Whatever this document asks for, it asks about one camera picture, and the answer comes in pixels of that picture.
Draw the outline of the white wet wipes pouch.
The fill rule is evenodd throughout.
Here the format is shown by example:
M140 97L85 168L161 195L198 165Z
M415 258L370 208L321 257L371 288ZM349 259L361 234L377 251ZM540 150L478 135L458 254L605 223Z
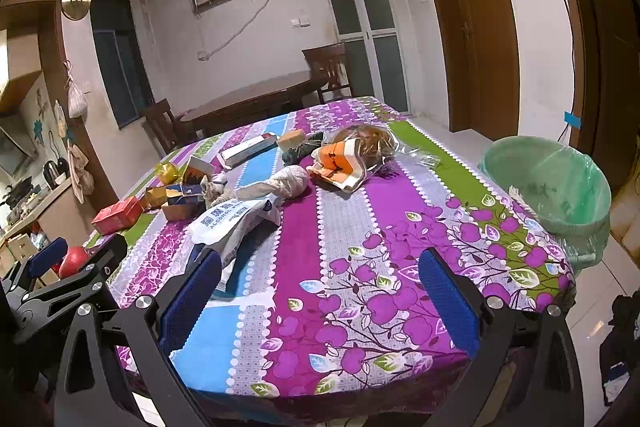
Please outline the white wet wipes pouch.
M215 251L223 268L230 265L244 237L262 221L270 221L275 225L281 222L280 209L268 197L250 200L234 198L206 210L186 227L193 243L189 265L207 251Z

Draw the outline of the dark blue snack box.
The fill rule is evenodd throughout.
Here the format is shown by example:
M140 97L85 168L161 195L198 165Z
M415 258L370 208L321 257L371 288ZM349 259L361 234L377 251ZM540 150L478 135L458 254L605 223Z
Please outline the dark blue snack box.
M198 184L168 185L165 193L167 200L162 210L167 221L195 219L205 210L202 188Z

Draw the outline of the cream knitted sock ball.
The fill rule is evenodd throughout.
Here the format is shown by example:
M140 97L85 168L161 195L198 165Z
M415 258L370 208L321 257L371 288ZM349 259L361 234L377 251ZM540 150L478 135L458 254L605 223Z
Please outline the cream knitted sock ball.
M237 188L237 199L250 200L270 195L290 199L302 195L309 184L309 173L303 167L292 165L280 169L267 180L254 182Z

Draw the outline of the red carton box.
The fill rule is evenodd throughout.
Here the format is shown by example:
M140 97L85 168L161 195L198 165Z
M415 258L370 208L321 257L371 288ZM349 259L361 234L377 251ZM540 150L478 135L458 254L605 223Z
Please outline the red carton box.
M100 210L91 224L102 235L133 227L143 213L136 196L130 196Z

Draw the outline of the yellow cardboard box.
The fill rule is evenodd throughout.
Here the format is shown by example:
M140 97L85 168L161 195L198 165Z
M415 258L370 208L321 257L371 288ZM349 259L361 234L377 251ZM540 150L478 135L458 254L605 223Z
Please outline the yellow cardboard box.
M152 210L162 207L167 202L166 187L148 187L140 199L140 204L144 210Z

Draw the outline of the small orange white box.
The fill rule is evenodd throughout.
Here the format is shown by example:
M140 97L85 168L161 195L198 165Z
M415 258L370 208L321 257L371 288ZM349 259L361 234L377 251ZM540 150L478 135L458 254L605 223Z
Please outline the small orange white box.
M210 162L192 155L186 163L186 169L183 171L181 183L186 185L200 184L204 176L206 176L207 179L212 179L214 174L215 169Z

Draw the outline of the wooden chair at left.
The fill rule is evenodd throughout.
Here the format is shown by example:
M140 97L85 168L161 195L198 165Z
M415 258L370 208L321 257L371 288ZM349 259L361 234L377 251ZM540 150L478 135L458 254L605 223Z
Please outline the wooden chair at left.
M166 154L198 141L196 131L174 116L166 98L145 107L142 115Z

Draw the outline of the purple floral tablecloth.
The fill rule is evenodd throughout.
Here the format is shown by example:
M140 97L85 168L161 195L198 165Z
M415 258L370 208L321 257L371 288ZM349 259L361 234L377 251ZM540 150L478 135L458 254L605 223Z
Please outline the purple floral tablecloth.
M240 254L172 361L199 397L278 405L295 415L428 411L465 366L418 259L434 247L486 297L540 311L574 287L565 251L515 200L374 98L248 124L171 153L184 167L262 132L331 132L379 124L425 153L401 157L344 194L311 185L280 225Z

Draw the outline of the black clothes pile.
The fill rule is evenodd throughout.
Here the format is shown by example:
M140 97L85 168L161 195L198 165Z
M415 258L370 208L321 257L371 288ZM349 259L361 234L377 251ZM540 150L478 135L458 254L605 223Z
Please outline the black clothes pile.
M603 401L610 407L639 368L639 291L617 296L612 303L612 326L600 344L599 363Z

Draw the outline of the orange white plastic bag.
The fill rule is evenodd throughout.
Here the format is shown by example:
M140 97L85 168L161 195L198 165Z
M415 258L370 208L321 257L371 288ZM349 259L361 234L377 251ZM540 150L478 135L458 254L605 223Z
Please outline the orange white plastic bag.
M306 168L307 172L344 193L357 191L367 178L360 144L359 138L350 138L317 148L311 153L312 164Z

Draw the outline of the yellow sponge block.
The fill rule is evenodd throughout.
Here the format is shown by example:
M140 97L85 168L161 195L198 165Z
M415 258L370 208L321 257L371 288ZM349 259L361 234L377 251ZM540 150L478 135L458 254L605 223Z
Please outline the yellow sponge block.
M299 145L303 144L306 139L306 133L303 132L302 129L294 129L281 134L280 138L277 139L277 143L282 152L287 152L288 150L293 150L293 148L299 147Z

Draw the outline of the blue tape pieces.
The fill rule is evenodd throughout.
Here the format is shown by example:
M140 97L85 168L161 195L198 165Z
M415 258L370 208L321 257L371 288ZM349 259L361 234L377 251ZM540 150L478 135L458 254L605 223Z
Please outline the blue tape pieces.
M580 129L582 127L582 120L573 113L564 113L564 122L568 127Z

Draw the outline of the dark window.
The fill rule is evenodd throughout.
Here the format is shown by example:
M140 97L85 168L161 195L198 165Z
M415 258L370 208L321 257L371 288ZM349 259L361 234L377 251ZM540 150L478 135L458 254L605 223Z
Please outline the dark window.
M96 56L119 129L139 120L155 103L142 61L128 0L91 0Z

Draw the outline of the glass panel door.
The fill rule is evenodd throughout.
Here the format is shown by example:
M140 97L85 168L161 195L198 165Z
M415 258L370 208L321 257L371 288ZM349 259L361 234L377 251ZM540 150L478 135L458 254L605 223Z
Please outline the glass panel door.
M372 95L398 112L409 100L390 0L329 0L337 41L345 46L352 94Z

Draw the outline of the round brass wall clock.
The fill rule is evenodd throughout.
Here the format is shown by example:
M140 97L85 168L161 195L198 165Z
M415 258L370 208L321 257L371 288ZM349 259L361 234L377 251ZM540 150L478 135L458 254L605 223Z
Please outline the round brass wall clock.
M63 15L68 20L77 22L86 17L91 8L91 0L61 0Z

